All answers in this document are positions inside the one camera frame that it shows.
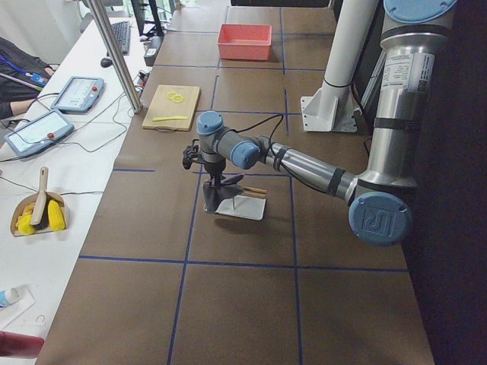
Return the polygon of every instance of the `red plastic container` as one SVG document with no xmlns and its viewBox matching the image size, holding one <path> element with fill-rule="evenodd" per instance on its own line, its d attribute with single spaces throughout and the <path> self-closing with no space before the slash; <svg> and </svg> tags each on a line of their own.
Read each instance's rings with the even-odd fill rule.
<svg viewBox="0 0 487 365">
<path fill-rule="evenodd" d="M 0 331 L 0 357 L 34 359 L 39 356 L 43 345 L 41 337 Z"/>
<path fill-rule="evenodd" d="M 222 24 L 218 36 L 221 59 L 266 61 L 271 54 L 272 27 L 265 24 Z"/>
</svg>

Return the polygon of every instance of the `white table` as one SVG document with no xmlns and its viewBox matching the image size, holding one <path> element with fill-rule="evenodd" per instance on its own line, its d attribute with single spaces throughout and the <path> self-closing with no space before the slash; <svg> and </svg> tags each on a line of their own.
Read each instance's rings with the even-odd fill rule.
<svg viewBox="0 0 487 365">
<path fill-rule="evenodd" d="M 126 19 L 111 19 L 112 22 L 123 20 Z M 144 63 L 144 47 L 138 41 L 135 21 L 134 19 L 130 21 L 132 22 L 131 44 L 129 54 L 124 58 L 132 79 L 135 79 L 139 70 L 148 71 L 148 68 Z M 113 66 L 109 68 L 100 66 L 100 60 L 105 55 L 106 48 L 103 40 L 96 24 L 92 22 L 41 93 L 42 96 L 60 92 L 73 75 L 105 80 L 105 90 L 89 113 L 68 116 L 76 129 L 85 125 L 123 93 Z M 48 97 L 43 100 L 43 103 L 50 106 L 54 98 Z M 79 132 L 74 132 L 65 141 L 79 142 L 88 150 L 106 143 L 124 129 L 113 122 L 116 110 L 117 103 L 114 103 L 104 114 Z M 42 105 L 35 103 L 27 111 L 25 118 L 35 119 L 46 111 Z M 123 97 L 116 121 L 128 127 L 132 119 L 131 115 L 132 108 L 126 97 Z M 125 134 L 94 153 L 88 153 L 77 145 L 57 145 L 30 159 L 0 163 L 0 170 L 3 170 L 2 177 L 37 190 L 40 168 L 47 166 L 49 168 L 48 191 L 59 194 L 102 192 L 124 138 Z M 15 154 L 7 144 L 4 144 L 0 149 L 0 160 L 10 157 L 15 157 Z M 35 299 L 34 305 L 0 330 L 45 338 L 101 200 L 101 194 L 63 196 L 69 210 L 67 230 L 13 237 L 10 232 L 10 222 L 14 209 L 23 198 L 33 193 L 0 179 L 0 265 L 2 266 L 0 290 L 25 287 Z M 0 364 L 34 362 L 35 360 L 0 357 Z"/>
</svg>

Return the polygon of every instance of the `person's hand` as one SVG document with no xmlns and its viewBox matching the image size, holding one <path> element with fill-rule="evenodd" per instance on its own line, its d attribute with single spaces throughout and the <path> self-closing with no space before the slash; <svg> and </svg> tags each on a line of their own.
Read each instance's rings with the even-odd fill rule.
<svg viewBox="0 0 487 365">
<path fill-rule="evenodd" d="M 44 71 L 46 71 L 49 74 L 49 76 L 53 76 L 54 75 L 54 70 L 52 68 L 50 68 L 50 67 L 46 67 L 44 69 Z"/>
</svg>

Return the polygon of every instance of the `cutting board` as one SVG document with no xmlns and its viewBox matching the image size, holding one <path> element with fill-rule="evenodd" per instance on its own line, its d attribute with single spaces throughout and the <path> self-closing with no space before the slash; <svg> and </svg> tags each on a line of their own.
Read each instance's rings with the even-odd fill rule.
<svg viewBox="0 0 487 365">
<path fill-rule="evenodd" d="M 198 104 L 199 91 L 199 86 L 159 85 L 145 115 L 142 128 L 189 131 L 193 123 L 196 104 Z M 184 98 L 181 103 L 175 103 L 168 97 L 174 95 L 174 93 Z M 168 116 L 186 116 L 188 119 L 164 120 L 160 122 L 152 120 L 154 117 Z"/>
</svg>

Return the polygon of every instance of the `device screen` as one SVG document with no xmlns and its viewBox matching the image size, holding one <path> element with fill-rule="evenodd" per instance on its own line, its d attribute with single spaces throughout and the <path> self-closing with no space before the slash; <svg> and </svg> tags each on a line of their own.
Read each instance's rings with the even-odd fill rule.
<svg viewBox="0 0 487 365">
<path fill-rule="evenodd" d="M 49 133 L 56 132 L 64 127 L 66 127 L 66 121 L 59 117 L 57 113 L 50 113 L 46 117 L 28 125 L 28 127 L 12 134 L 10 141 L 15 144 L 15 147 L 20 152 L 23 152 L 32 147 L 33 144 L 47 140 Z"/>
<path fill-rule="evenodd" d="M 95 83 L 96 80 L 92 79 L 74 78 L 65 89 L 56 106 L 58 108 L 80 108 L 86 101 L 86 97 L 91 92 L 91 88 Z"/>
</svg>

